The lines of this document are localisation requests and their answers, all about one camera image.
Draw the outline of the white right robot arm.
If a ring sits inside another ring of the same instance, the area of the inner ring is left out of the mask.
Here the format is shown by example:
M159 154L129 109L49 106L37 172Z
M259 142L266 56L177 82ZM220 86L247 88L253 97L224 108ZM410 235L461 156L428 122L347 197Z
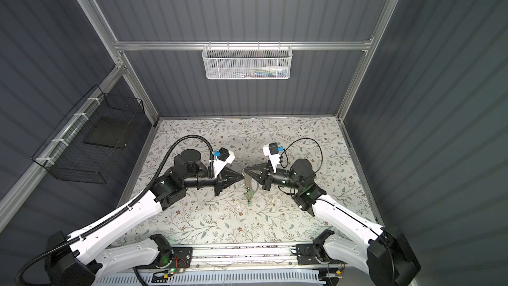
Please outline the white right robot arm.
M402 230L382 226L353 213L320 188L307 159L290 169L273 168L270 162L249 166L244 172L264 190L287 187L297 206L327 222L329 229L313 241L320 262L338 260L363 271L375 285L410 285L421 265Z

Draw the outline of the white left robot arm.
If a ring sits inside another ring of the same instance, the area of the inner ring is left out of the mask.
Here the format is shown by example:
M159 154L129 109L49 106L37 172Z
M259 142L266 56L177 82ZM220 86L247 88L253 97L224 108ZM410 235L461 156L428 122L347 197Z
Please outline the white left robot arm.
M168 209L186 196L187 189L213 187L215 195L244 179L229 168L232 151L221 148L211 155L209 166L201 161L197 150L184 150L174 163L158 176L147 193L138 194L93 224L64 236L55 234L48 247L60 250L47 257L44 268L53 285L92 285L96 280L138 266L155 266L174 270L182 259L161 235L131 245L111 244L141 222Z

